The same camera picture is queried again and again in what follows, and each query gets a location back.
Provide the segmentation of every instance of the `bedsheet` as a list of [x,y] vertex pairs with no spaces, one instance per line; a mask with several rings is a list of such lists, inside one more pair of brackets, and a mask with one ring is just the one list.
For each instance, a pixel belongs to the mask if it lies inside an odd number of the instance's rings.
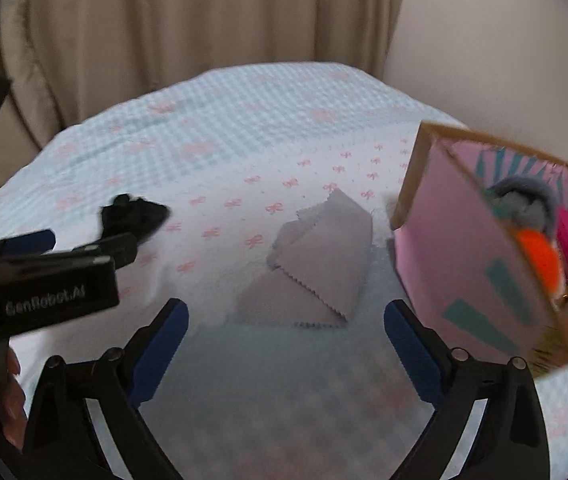
[[[385,209],[420,120],[460,124],[352,68],[271,64],[209,72],[59,134],[0,190],[0,237],[51,227],[58,249],[86,243],[99,234],[99,207],[120,192],[172,214],[118,271],[119,307],[14,338],[29,399],[49,355],[93,359],[177,296],[189,334],[141,413],[185,478],[388,478],[432,413],[382,326],[386,303],[404,297],[384,248]],[[373,215],[371,272],[351,326],[236,324],[235,298],[265,272],[279,228],[335,187]],[[568,368],[538,389],[552,478],[564,479]],[[93,415],[115,473],[128,478]]]

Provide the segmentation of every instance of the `white wall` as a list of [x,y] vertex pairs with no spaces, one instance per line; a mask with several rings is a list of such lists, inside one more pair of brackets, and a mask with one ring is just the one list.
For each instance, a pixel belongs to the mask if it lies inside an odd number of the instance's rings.
[[568,159],[568,0],[404,0],[385,81]]

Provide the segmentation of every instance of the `logo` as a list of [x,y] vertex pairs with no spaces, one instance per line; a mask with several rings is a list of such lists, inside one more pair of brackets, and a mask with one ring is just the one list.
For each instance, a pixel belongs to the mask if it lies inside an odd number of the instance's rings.
[[42,296],[33,296],[29,300],[24,301],[8,301],[4,307],[7,316],[13,317],[16,314],[25,314],[27,312],[35,312],[42,308],[61,305],[75,300],[81,300],[86,297],[84,284],[74,286],[69,292],[67,288],[61,290],[57,294],[43,294]]

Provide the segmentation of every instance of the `finger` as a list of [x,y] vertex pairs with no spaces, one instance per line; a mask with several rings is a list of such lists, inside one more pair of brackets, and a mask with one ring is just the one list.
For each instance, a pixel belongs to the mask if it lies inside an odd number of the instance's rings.
[[26,433],[26,412],[22,408],[17,418],[10,418],[4,424],[4,436],[17,449],[24,447],[24,433]]
[[19,418],[24,410],[24,402],[26,402],[24,391],[15,378],[11,377],[2,394],[2,405],[6,414],[12,419]]
[[8,367],[8,373],[10,374],[19,375],[22,371],[17,355],[12,348],[8,349],[8,362],[6,365]]

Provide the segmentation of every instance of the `open box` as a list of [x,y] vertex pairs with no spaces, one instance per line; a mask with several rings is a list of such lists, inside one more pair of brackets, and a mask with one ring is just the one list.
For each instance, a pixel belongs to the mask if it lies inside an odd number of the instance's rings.
[[568,294],[545,292],[486,189],[545,180],[568,210],[568,163],[487,134],[422,123],[391,226],[395,265],[421,322],[481,360],[525,358],[535,375],[568,364]]

